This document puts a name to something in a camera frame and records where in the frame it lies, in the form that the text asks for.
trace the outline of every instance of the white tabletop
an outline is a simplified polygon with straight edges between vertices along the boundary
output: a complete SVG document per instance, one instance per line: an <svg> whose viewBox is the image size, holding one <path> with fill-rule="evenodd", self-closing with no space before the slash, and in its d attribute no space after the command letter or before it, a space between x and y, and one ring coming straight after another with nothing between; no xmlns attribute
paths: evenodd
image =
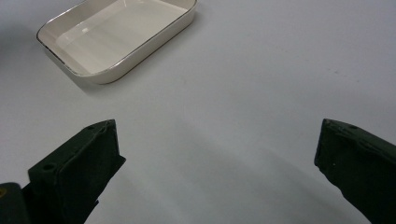
<svg viewBox="0 0 396 224"><path fill-rule="evenodd" d="M396 143L392 0L200 0L122 79L67 76L35 33L76 5L0 1L0 182L80 129L127 159L87 223L369 223L314 165L321 121Z"/></svg>

